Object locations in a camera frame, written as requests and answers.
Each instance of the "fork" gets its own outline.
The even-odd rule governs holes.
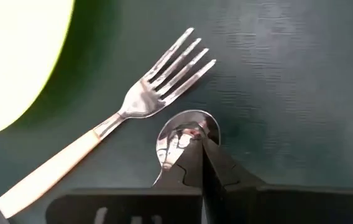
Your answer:
[[[2,214],[9,218],[40,198],[123,121],[129,118],[147,118],[158,113],[199,80],[215,64],[216,60],[207,63],[175,91],[166,95],[204,56],[208,51],[207,48],[195,56],[170,81],[166,82],[161,88],[159,87],[199,44],[200,38],[183,51],[158,78],[155,78],[160,69],[165,66],[192,32],[193,28],[187,29],[171,48],[161,56],[160,60],[129,89],[117,113],[82,135],[2,195],[0,197]]]

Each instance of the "dark green table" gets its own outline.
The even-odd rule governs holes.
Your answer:
[[[0,195],[116,112],[189,26],[217,65],[161,113],[124,123],[13,223],[45,223],[69,189],[151,186],[157,134],[186,109],[212,113],[223,148],[267,182],[353,187],[353,1],[76,0],[48,85],[0,132]]]

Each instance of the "metal spoon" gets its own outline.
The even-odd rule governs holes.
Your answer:
[[[165,123],[157,137],[156,152],[162,170],[157,177],[170,170],[189,146],[190,139],[207,138],[221,143],[219,125],[211,114],[201,110],[186,110]]]

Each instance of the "fork head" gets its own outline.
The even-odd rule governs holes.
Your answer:
[[[212,60],[203,68],[198,70],[192,77],[182,83],[175,91],[169,93],[170,89],[180,81],[184,75],[200,60],[208,51],[203,49],[188,64],[186,64],[174,77],[165,83],[165,80],[177,69],[183,62],[183,59],[198,45],[200,38],[196,39],[185,51],[183,51],[171,65],[154,79],[154,76],[164,67],[171,59],[179,47],[184,43],[188,36],[193,32],[193,28],[189,28],[176,42],[161,56],[160,60],[127,92],[124,102],[119,110],[119,114],[124,118],[147,118],[168,106],[176,100],[182,93],[191,87],[200,79],[216,62]]]

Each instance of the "fork handle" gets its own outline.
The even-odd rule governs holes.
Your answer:
[[[12,217],[51,189],[79,163],[104,137],[124,121],[116,113],[62,149],[0,197],[0,211]]]

